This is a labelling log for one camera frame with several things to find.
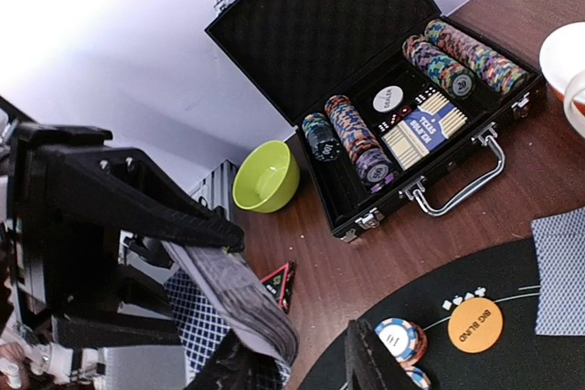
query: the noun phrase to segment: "mug handle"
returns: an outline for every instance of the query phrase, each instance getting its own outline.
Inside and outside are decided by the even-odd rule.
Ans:
[[[578,95],[585,91],[585,70],[573,78],[565,90],[563,110],[569,123],[582,137],[585,138],[585,116],[577,109],[573,102]]]

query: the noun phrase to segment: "black briefcase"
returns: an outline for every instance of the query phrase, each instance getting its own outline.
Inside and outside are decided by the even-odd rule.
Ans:
[[[433,0],[236,0],[206,30],[291,125],[300,127],[307,114],[324,112],[329,97],[343,94],[376,133],[390,117],[372,107],[380,90],[398,84],[408,103],[438,88],[404,58],[402,45],[439,17],[514,61],[528,72],[527,80],[502,96],[476,78],[471,96],[456,102],[466,115],[464,126],[376,193],[361,183],[345,152],[320,162],[297,130],[329,226],[345,242],[409,201],[431,216],[444,215],[502,173],[497,131],[526,117],[531,104],[546,96],[542,76],[493,41],[441,17]],[[394,160],[396,154],[380,144]],[[494,152],[495,169],[445,206],[431,207],[425,190],[480,147]]]

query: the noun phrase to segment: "orange disc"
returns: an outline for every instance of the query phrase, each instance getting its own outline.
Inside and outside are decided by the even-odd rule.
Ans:
[[[449,338],[466,353],[487,351],[500,338],[504,316],[491,300],[475,298],[464,301],[449,320]]]

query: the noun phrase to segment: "silver handle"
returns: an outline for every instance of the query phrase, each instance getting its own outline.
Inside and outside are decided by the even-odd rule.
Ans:
[[[424,196],[425,187],[422,185],[422,180],[424,177],[421,177],[419,181],[417,181],[413,186],[409,189],[406,189],[402,192],[405,196],[409,198],[410,201],[416,200],[419,203],[420,208],[426,214],[430,216],[443,216],[446,213],[453,210],[456,206],[460,203],[465,201],[467,198],[475,194],[481,188],[483,188],[486,184],[490,183],[494,180],[499,174],[504,171],[505,165],[505,154],[498,142],[495,140],[497,134],[494,132],[492,127],[488,129],[489,133],[486,135],[480,135],[476,138],[473,138],[474,141],[479,141],[482,146],[488,146],[495,154],[497,158],[497,166],[487,174],[482,175],[477,180],[471,182],[467,186],[462,189],[459,194],[455,195],[451,200],[449,200],[445,206],[435,209],[429,205],[429,202]]]

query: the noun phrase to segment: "case lid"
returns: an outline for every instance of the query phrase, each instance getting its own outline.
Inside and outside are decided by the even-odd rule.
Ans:
[[[438,14],[433,0],[237,0],[206,32],[296,124],[375,55]]]

